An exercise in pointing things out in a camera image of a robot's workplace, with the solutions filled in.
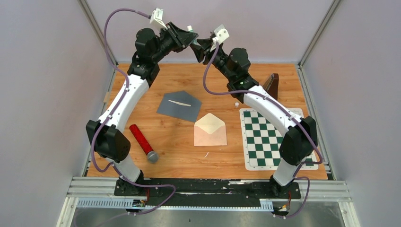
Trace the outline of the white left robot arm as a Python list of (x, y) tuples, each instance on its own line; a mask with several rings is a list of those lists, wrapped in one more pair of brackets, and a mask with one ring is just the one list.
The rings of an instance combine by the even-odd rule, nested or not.
[(158, 63), (170, 52), (181, 52), (198, 37), (191, 26), (184, 29), (173, 22), (167, 23), (157, 35), (151, 28), (136, 34), (136, 52), (131, 65), (124, 73), (125, 81), (109, 108), (98, 120), (88, 121), (86, 130), (90, 140), (91, 158), (97, 153), (106, 159), (119, 177), (127, 182), (133, 195), (144, 192), (143, 172), (134, 164), (129, 152), (130, 141), (123, 132), (132, 111), (149, 90), (159, 73)]

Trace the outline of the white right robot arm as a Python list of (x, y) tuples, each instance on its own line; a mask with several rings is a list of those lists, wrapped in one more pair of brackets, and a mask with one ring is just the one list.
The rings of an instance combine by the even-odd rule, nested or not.
[(306, 157), (318, 151), (316, 121), (293, 113), (264, 90), (248, 72), (251, 63), (245, 48), (234, 48), (226, 54), (222, 46), (211, 38), (198, 39), (190, 45), (198, 62), (207, 68), (214, 66), (227, 78), (226, 94), (256, 110), (284, 137), (279, 148), (281, 161), (270, 177), (272, 195), (283, 197)]

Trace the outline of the cream pink envelope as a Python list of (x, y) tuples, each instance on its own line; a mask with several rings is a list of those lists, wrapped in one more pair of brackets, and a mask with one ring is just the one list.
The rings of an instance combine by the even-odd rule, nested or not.
[(194, 146), (226, 146), (226, 124), (208, 113), (194, 124)]

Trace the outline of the green white glue stick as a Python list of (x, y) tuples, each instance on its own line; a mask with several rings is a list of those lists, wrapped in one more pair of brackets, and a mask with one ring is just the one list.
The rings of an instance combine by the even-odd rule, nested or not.
[(191, 25), (187, 26), (187, 31), (191, 34), (190, 35), (191, 44), (198, 45), (197, 38), (199, 37), (199, 34), (194, 32), (193, 27)]

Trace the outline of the grey envelope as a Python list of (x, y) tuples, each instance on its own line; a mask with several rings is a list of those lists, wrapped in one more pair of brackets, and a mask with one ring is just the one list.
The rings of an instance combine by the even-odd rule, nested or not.
[[(169, 102), (168, 100), (175, 100), (178, 102), (191, 104), (191, 107), (181, 106)], [(157, 109), (158, 114), (170, 116), (173, 118), (181, 119), (189, 122), (196, 122), (202, 102), (186, 91), (176, 91), (165, 93), (162, 101)]]

